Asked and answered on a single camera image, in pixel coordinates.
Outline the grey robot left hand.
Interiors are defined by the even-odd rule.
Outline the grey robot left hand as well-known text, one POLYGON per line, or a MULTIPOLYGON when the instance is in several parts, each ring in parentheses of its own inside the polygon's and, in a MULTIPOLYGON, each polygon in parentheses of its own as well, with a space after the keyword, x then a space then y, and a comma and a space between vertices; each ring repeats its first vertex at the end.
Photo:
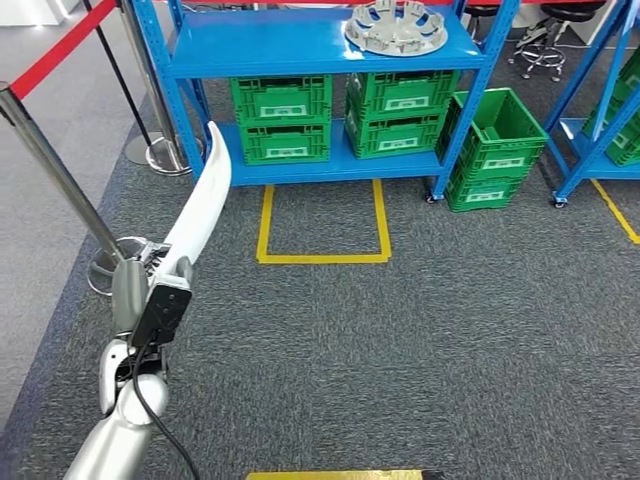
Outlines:
POLYGON ((137 345, 155 335, 171 342, 192 297, 193 264, 171 255, 171 246, 143 238, 132 255, 119 262, 112 283, 113 321, 118 333, 137 345))

